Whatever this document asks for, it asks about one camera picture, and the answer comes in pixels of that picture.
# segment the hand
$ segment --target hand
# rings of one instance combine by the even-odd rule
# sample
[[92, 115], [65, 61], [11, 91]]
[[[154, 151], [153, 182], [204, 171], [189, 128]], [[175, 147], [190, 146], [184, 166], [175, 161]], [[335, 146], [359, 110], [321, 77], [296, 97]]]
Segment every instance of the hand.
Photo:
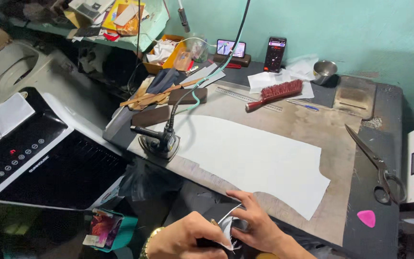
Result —
[[231, 241], [223, 235], [221, 228], [210, 224], [199, 213], [191, 212], [150, 238], [147, 256], [149, 259], [228, 258], [221, 249], [196, 247], [196, 238], [206, 238], [231, 246]]
[[252, 193], [244, 191], [227, 191], [226, 194], [242, 202], [247, 209], [237, 208], [231, 216], [247, 221], [248, 231], [242, 232], [232, 228], [231, 234], [245, 244], [263, 252], [273, 253], [279, 258], [313, 259], [308, 251], [295, 239], [282, 232], [268, 214], [260, 207]]

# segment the scissors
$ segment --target scissors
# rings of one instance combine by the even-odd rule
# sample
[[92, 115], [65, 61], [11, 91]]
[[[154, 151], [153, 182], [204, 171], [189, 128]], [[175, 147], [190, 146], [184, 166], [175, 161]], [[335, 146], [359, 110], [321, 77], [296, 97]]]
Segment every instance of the scissors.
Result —
[[[403, 182], [397, 176], [388, 173], [384, 161], [377, 156], [348, 125], [345, 124], [345, 126], [349, 135], [351, 135], [360, 149], [367, 155], [368, 159], [375, 165], [376, 169], [378, 169], [378, 185], [373, 189], [373, 194], [377, 202], [383, 204], [388, 204], [391, 200], [397, 204], [404, 202], [407, 198], [407, 192]], [[396, 182], [399, 186], [399, 197], [395, 197], [395, 195], [391, 193], [391, 188], [387, 182], [388, 180]]]

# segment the gold watch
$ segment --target gold watch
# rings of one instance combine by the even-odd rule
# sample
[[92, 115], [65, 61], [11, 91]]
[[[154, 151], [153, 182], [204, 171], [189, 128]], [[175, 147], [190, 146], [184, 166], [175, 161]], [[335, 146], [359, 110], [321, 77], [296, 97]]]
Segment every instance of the gold watch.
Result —
[[148, 237], [148, 239], [146, 240], [145, 244], [142, 247], [142, 251], [140, 252], [140, 259], [148, 259], [148, 255], [146, 253], [147, 252], [146, 249], [148, 248], [148, 242], [150, 241], [152, 237], [154, 237], [157, 233], [159, 233], [163, 229], [164, 227], [160, 227], [160, 228], [153, 230], [153, 232], [151, 232], [151, 235]]

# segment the blue pen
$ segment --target blue pen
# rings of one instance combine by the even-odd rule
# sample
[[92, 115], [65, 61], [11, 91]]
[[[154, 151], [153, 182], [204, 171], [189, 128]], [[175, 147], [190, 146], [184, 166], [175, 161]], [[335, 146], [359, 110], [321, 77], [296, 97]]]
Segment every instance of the blue pen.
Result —
[[310, 106], [310, 105], [306, 105], [306, 104], [302, 104], [302, 103], [297, 103], [297, 102], [294, 102], [294, 101], [291, 101], [291, 100], [286, 100], [287, 102], [289, 102], [289, 103], [293, 103], [293, 104], [296, 104], [296, 105], [299, 105], [299, 106], [303, 106], [303, 107], [306, 107], [306, 108], [308, 108], [308, 109], [310, 109], [310, 110], [313, 110], [313, 111], [316, 111], [316, 112], [318, 112], [319, 111], [319, 109], [317, 109], [316, 107], [314, 107], [314, 106]]

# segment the yellow box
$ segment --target yellow box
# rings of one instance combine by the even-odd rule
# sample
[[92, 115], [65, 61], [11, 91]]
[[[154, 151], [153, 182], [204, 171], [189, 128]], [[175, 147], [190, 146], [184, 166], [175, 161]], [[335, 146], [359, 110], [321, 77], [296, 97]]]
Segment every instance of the yellow box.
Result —
[[[164, 36], [162, 36], [161, 39], [162, 40], [172, 40], [172, 41], [175, 41], [175, 40], [182, 41], [184, 38], [181, 37], [181, 36], [177, 36], [177, 35], [164, 34]], [[161, 69], [172, 68], [173, 67], [173, 62], [175, 61], [175, 58], [177, 57], [177, 53], [180, 50], [180, 48], [182, 48], [182, 47], [186, 47], [185, 42], [180, 42], [179, 44], [177, 44], [177, 46], [175, 47], [175, 50], [172, 52], [172, 54], [170, 54], [169, 58], [164, 62], [163, 65], [155, 65], [155, 64], [150, 64], [150, 63], [147, 63], [147, 62], [143, 62], [144, 66], [146, 67], [146, 70], [148, 71], [148, 73], [155, 75]], [[152, 49], [149, 53], [154, 54], [154, 49]]]

